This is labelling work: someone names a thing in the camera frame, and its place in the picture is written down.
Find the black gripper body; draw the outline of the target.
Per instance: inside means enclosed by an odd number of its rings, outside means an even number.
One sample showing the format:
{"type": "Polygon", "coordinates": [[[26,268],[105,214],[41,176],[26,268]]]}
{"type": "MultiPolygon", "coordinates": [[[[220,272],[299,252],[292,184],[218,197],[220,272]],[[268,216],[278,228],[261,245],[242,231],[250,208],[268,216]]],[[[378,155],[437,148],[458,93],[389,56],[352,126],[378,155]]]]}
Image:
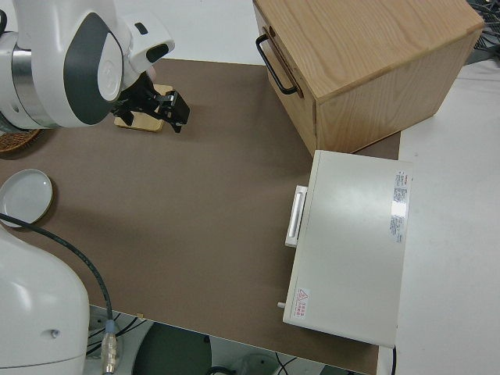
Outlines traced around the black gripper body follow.
{"type": "Polygon", "coordinates": [[[146,72],[143,72],[129,88],[120,94],[120,108],[133,112],[155,110],[155,97],[156,90],[152,79],[146,72]]]}

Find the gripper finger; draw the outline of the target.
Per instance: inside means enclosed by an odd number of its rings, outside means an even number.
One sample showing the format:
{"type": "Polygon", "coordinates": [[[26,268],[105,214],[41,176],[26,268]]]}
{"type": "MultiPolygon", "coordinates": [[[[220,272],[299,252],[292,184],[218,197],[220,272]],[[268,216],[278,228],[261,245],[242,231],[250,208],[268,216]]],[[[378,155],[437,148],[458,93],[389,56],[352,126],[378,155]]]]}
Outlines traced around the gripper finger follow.
{"type": "Polygon", "coordinates": [[[120,118],[126,126],[131,126],[134,122],[134,114],[130,110],[116,107],[112,109],[112,114],[120,118]]]}
{"type": "Polygon", "coordinates": [[[171,90],[164,95],[156,95],[155,100],[159,104],[157,113],[160,119],[169,123],[175,133],[180,133],[190,115],[190,108],[180,93],[171,90]]]}

